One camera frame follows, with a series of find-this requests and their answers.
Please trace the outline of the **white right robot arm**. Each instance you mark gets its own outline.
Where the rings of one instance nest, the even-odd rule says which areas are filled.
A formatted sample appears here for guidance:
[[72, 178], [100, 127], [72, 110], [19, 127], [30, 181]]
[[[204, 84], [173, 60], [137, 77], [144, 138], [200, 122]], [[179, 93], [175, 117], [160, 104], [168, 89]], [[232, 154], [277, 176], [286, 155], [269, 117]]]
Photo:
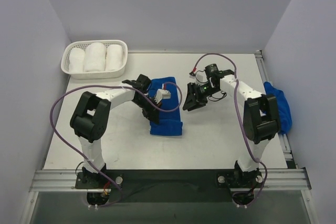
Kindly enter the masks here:
[[244, 111], [238, 113], [237, 117], [247, 151], [235, 162], [232, 181], [239, 187], [245, 187], [250, 182], [260, 184], [262, 154], [270, 140], [280, 131], [276, 97], [253, 89], [238, 80], [234, 71], [219, 70], [216, 64], [206, 66], [204, 73], [206, 81], [188, 83], [183, 110], [193, 111], [204, 107], [209, 98], [218, 92], [230, 95], [236, 110], [241, 105]]

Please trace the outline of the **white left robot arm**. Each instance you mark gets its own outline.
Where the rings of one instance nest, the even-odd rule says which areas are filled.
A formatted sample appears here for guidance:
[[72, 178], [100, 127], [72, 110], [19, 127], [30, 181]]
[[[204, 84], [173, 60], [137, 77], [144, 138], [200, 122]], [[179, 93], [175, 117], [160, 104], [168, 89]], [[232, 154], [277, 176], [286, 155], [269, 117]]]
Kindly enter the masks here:
[[70, 127], [78, 136], [83, 154], [83, 179], [94, 188], [106, 183], [106, 163], [102, 156], [101, 138], [104, 135], [110, 111], [131, 101], [142, 109], [143, 116], [151, 122], [159, 122], [159, 110], [162, 100], [170, 98], [169, 91], [157, 89], [149, 94], [152, 81], [141, 74], [136, 80], [124, 80], [116, 89], [91, 93], [84, 92], [70, 120]]

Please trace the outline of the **blue towel pile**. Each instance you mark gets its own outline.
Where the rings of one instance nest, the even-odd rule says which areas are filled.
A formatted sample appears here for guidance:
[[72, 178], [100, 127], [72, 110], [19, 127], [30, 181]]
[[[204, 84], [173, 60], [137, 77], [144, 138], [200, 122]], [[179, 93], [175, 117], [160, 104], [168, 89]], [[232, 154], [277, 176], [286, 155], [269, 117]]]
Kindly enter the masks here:
[[270, 82], [264, 82], [264, 89], [266, 94], [272, 94], [276, 97], [281, 126], [280, 133], [282, 135], [288, 134], [292, 128], [292, 117], [290, 106], [284, 92], [275, 88]]

